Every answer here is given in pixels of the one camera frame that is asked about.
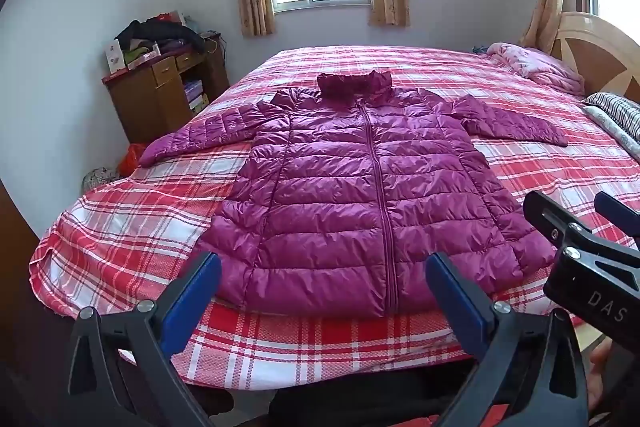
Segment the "person right hand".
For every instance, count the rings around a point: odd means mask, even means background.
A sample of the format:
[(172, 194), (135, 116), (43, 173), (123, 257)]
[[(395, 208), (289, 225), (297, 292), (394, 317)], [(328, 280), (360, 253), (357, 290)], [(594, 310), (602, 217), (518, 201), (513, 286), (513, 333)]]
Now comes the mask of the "person right hand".
[(593, 411), (604, 395), (603, 374), (612, 349), (612, 339), (605, 337), (589, 355), (590, 369), (587, 375), (588, 409)]

